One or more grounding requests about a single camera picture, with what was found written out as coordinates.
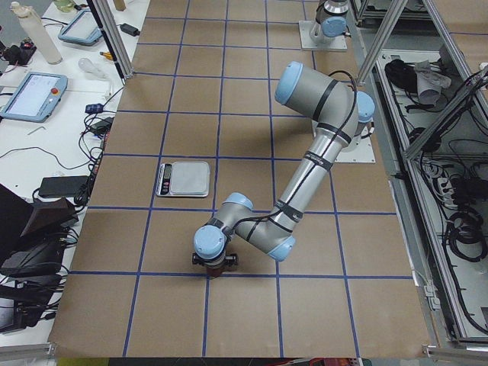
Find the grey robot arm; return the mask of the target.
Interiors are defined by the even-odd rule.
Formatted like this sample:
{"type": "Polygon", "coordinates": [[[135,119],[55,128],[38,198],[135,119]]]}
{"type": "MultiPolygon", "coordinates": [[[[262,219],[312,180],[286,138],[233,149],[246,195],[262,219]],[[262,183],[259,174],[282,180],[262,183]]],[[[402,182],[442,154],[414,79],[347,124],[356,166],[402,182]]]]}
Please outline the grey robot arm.
{"type": "Polygon", "coordinates": [[[316,135],[300,165],[269,215],[253,215],[253,203],[233,192],[194,234],[192,262],[218,277],[237,265],[226,247],[234,236],[244,239],[275,261],[282,262],[295,244],[294,227],[339,153],[364,135],[373,120],[372,97],[303,63],[290,62],[282,73],[274,99],[316,122],[316,135]]]}
{"type": "Polygon", "coordinates": [[[316,42],[342,36],[347,30],[348,2],[321,0],[309,35],[316,42]]]}

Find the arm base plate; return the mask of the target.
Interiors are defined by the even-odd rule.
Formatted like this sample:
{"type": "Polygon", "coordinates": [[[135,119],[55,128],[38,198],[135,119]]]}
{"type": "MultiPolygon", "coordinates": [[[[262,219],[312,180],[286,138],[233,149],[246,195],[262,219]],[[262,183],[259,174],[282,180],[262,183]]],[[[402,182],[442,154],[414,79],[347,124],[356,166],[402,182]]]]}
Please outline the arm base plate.
{"type": "Polygon", "coordinates": [[[374,129],[372,122],[359,124],[363,130],[356,136],[347,148],[344,148],[336,158],[339,163],[375,163],[375,155],[371,142],[371,130],[374,129]]]}
{"type": "Polygon", "coordinates": [[[300,44],[302,50],[345,52],[347,43],[344,35],[327,37],[315,21],[299,21],[300,44]]]}

